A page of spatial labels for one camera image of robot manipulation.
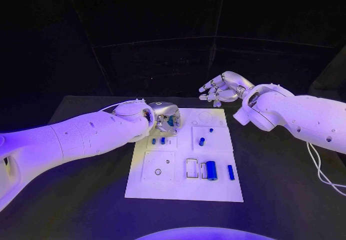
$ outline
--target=robotic hand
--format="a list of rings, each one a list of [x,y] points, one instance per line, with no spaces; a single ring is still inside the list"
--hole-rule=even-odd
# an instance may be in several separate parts
[[[40,173],[138,141],[154,125],[161,132],[177,133],[179,107],[132,100],[56,124],[0,134],[0,211]]]
[[[233,118],[242,125],[252,122],[264,131],[277,125],[287,128],[302,141],[346,154],[346,103],[308,95],[294,96],[279,85],[252,83],[235,72],[226,71],[200,87],[209,89],[200,100],[223,102],[242,99]]]

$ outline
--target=cable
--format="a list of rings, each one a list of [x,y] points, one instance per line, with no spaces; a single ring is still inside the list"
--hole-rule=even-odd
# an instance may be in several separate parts
[[[135,100],[124,101],[124,102],[119,102],[119,103],[115,103],[115,104],[106,106],[105,108],[98,110],[98,112],[104,111],[105,109],[108,109],[108,108],[111,108],[111,107],[114,107],[114,106],[117,106],[119,104],[128,104],[128,103],[145,103],[145,101],[144,101],[144,99],[142,100],[135,99]]]
[[[311,146],[311,149],[313,149],[313,151],[314,151],[314,153],[315,153],[315,155],[317,155],[318,164],[315,163],[315,158],[314,158],[313,153],[311,153],[311,151],[310,151],[310,146]],[[321,171],[321,158],[320,158],[320,154],[318,154],[318,152],[317,152],[313,144],[308,143],[308,142],[305,142],[305,147],[307,147],[307,151],[308,151],[308,153],[310,153],[310,157],[311,157],[314,166],[315,166],[315,168],[317,168],[317,176],[318,176],[320,181],[321,181],[324,184],[331,185],[333,189],[334,189],[343,196],[346,196],[346,193],[343,193],[343,192],[337,189],[337,187],[346,188],[346,185],[340,185],[340,184],[331,183],[330,180],[328,180],[328,178],[327,178],[327,176],[324,175],[324,173],[323,173],[323,171]]]

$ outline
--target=white cable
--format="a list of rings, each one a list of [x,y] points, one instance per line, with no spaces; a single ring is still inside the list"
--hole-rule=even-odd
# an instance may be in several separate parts
[[[315,158],[314,158],[313,153],[311,153],[311,151],[310,151],[310,146],[311,146],[311,149],[314,150],[314,153],[315,153],[315,155],[317,155],[318,164],[315,163]],[[323,173],[323,171],[321,171],[321,158],[320,158],[320,154],[318,154],[318,152],[317,152],[313,144],[308,143],[308,142],[305,142],[305,147],[307,147],[307,151],[308,151],[308,153],[310,153],[310,157],[311,157],[314,166],[315,166],[315,168],[317,168],[317,176],[318,176],[320,181],[321,181],[324,184],[331,185],[333,189],[334,189],[343,196],[346,196],[346,193],[343,193],[343,192],[337,189],[337,187],[346,188],[346,185],[340,185],[340,184],[331,183],[330,180],[328,180],[328,178],[327,178],[327,176],[324,175],[324,173]]]
[[[115,104],[106,106],[105,108],[102,108],[102,109],[98,110],[98,111],[101,112],[101,111],[104,111],[105,109],[108,109],[108,108],[111,108],[111,107],[114,107],[114,106],[117,106],[117,105],[119,105],[119,104],[128,104],[128,103],[145,103],[145,101],[144,101],[144,99],[142,99],[142,100],[135,99],[135,100],[124,101],[124,102],[119,102],[119,103],[115,103]]]

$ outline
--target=blue battery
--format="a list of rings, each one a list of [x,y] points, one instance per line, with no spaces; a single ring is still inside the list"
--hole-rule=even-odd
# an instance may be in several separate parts
[[[210,181],[217,180],[215,161],[207,161],[204,163],[204,166],[206,166],[206,178],[207,178],[207,180],[210,180]]]
[[[199,146],[203,146],[204,145],[204,138],[202,137],[200,140],[199,140]]]
[[[233,173],[232,165],[228,165],[228,173],[229,173],[229,179],[235,180],[235,173]]]

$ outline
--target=white board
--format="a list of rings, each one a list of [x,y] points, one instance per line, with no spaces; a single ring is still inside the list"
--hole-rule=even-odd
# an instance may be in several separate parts
[[[124,197],[243,202],[223,109],[179,108],[179,111],[177,134],[153,129],[150,136],[135,143]],[[206,161],[215,161],[215,181],[206,179]],[[229,178],[228,165],[235,180]]]

